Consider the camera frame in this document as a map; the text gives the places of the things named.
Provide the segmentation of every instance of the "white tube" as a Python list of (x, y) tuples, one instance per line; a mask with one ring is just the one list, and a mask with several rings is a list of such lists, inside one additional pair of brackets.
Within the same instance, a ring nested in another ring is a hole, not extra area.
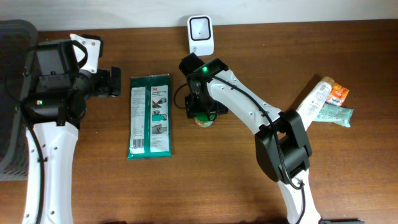
[(323, 77), (310, 94), (301, 102), (300, 106), (298, 106), (297, 112), (301, 116), (305, 130), (308, 129), (311, 122), (322, 109), (334, 85), (335, 81), (332, 78)]

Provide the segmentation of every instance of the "light blue packet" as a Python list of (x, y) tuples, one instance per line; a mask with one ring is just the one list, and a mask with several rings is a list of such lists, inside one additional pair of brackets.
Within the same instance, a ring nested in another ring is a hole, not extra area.
[(349, 128), (351, 127), (349, 125), (349, 119), (351, 119), (353, 111), (354, 111), (353, 109), (342, 108), (339, 106), (325, 103), (321, 111), (315, 117), (314, 121), (332, 122)]

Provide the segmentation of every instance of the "orange snack bag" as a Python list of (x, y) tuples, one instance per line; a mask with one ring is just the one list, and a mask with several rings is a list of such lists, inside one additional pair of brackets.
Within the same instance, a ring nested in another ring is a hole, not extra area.
[(342, 87), (341, 85), (335, 83), (333, 89), (331, 90), (326, 102), (331, 105), (342, 106), (344, 100), (347, 97), (349, 89)]

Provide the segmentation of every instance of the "green and white package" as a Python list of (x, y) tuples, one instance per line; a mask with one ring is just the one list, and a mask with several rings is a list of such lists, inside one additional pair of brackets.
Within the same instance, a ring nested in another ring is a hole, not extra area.
[(131, 78), (128, 159), (172, 155), (170, 140), (170, 77)]
[(339, 106), (335, 105), (330, 105), (328, 103), (325, 103), (321, 109), (321, 111), (318, 113), (318, 115), (315, 117), (314, 121), (318, 122), (332, 122), (335, 124), (339, 124), (344, 127), (351, 127), (349, 125), (349, 120), (351, 119), (351, 116), (353, 115), (352, 109), (348, 108), (342, 108)]

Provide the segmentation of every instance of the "wooden surface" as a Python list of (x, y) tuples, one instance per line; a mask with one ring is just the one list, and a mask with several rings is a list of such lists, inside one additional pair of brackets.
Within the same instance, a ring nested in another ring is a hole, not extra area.
[[(172, 107), (170, 158), (127, 160), (129, 77), (169, 73), (187, 52), (184, 27), (76, 31), (100, 35), (100, 68), (121, 67), (120, 98), (88, 100), (73, 158), (75, 223), (239, 223), (285, 218), (254, 138), (232, 113), (208, 129)], [(325, 219), (398, 222), (398, 21), (217, 26), (215, 53), (249, 89), (286, 110), (315, 74), (350, 89), (351, 128), (313, 123), (310, 185)], [(40, 33), (42, 40), (69, 32)], [(181, 92), (181, 104), (187, 91)], [(0, 182), (0, 222), (20, 223), (26, 182)]]

